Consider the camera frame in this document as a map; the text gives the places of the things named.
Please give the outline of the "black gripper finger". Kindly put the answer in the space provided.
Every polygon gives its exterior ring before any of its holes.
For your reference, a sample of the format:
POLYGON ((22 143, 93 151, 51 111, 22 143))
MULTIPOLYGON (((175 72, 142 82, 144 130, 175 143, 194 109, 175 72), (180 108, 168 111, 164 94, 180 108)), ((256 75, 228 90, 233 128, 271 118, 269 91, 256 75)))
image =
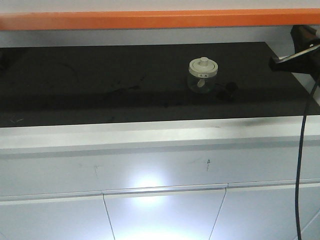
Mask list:
POLYGON ((272 71, 318 75, 320 73, 320 45, 285 57, 271 57, 268 63, 272 71))
POLYGON ((290 34, 296 52, 320 44, 320 31, 309 25, 294 25, 290 34))

